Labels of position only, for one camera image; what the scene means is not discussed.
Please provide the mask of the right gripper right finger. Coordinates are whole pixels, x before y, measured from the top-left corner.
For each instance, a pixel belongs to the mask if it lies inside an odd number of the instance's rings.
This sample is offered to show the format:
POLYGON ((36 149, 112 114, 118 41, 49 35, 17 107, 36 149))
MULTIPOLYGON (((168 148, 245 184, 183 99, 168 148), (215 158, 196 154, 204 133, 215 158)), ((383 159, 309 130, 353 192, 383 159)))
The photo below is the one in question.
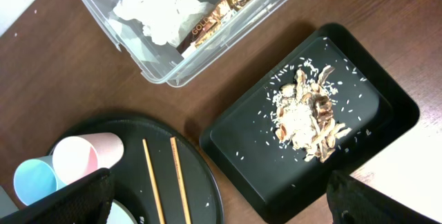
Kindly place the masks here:
POLYGON ((326 195, 334 224, 437 224, 340 171, 331 173, 326 195))

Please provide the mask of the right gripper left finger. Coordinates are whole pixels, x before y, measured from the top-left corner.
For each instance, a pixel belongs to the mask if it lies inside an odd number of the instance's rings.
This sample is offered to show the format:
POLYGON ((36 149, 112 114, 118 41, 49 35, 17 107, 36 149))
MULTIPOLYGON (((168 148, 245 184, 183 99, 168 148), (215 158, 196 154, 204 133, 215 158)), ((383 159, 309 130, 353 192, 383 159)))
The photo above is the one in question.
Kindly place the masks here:
POLYGON ((114 199, 114 179, 106 168, 1 219, 3 224, 106 223, 114 199))

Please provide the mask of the food scraps and rice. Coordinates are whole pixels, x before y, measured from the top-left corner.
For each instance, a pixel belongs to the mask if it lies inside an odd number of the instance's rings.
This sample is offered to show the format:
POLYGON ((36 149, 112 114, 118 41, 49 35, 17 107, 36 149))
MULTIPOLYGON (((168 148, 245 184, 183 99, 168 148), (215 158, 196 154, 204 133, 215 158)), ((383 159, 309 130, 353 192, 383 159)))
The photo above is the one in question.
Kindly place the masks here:
POLYGON ((332 97, 338 89, 327 78, 335 71, 329 64, 322 69, 313 65, 310 58, 300 57, 301 63, 287 64, 271 76, 270 84, 281 81, 283 75, 294 72, 293 82, 268 92, 266 100, 274 110, 257 112, 267 118, 271 127, 267 134, 277 143, 279 149, 291 147, 304 151, 303 160, 317 159, 324 163, 341 146, 339 140, 348 136, 353 128, 335 118, 333 106, 338 101, 332 97))

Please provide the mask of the white paper napkin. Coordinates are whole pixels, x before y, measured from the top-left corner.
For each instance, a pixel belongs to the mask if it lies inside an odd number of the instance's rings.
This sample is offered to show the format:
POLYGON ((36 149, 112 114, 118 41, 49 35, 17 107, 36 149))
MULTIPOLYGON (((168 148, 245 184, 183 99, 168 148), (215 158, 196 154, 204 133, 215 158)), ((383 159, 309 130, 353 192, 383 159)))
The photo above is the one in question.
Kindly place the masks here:
POLYGON ((120 0, 113 12, 123 20, 141 22, 143 35, 154 44, 176 48, 213 8, 199 0, 120 0))

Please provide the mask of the gold snack wrapper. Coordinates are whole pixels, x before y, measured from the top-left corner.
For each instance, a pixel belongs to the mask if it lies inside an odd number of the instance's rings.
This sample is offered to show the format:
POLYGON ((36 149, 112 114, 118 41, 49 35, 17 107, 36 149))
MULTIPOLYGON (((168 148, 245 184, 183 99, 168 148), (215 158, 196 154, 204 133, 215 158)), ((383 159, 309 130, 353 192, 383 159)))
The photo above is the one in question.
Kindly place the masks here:
POLYGON ((243 9, 250 0, 219 0, 208 14, 203 16, 176 48, 186 59, 199 46, 208 41, 219 29, 243 9))

